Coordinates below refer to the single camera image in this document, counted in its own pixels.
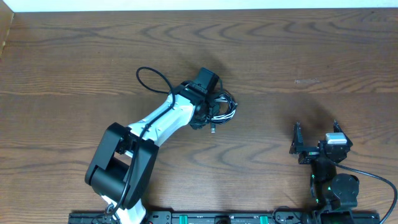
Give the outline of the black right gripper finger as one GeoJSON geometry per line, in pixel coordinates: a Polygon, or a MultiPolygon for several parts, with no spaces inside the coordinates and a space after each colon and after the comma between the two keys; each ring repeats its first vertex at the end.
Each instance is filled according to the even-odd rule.
{"type": "Polygon", "coordinates": [[[343,133],[342,128],[340,127],[339,123],[337,122],[337,120],[334,120],[333,122],[333,132],[334,133],[343,133]]]}
{"type": "Polygon", "coordinates": [[[300,122],[294,124],[294,136],[290,146],[290,154],[300,154],[304,149],[300,122]]]}

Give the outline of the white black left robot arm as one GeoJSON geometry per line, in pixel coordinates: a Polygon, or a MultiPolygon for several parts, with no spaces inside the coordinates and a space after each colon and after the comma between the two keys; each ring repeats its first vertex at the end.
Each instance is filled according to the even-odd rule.
{"type": "Polygon", "coordinates": [[[95,151],[85,182],[108,208],[110,223],[140,223],[146,215],[141,198],[149,184],[160,146],[183,126],[200,129],[217,107],[216,82],[183,82],[145,118],[123,126],[111,124],[95,151]]]}

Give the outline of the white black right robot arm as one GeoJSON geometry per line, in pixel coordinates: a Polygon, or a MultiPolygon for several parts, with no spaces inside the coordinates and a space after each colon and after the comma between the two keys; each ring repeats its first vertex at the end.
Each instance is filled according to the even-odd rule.
{"type": "Polygon", "coordinates": [[[306,146],[300,123],[294,124],[289,153],[298,155],[299,164],[311,166],[310,191],[317,201],[317,207],[302,217],[303,223],[354,223],[352,209],[358,206],[359,179],[336,171],[352,145],[337,121],[333,132],[326,133],[316,146],[306,146]]]}

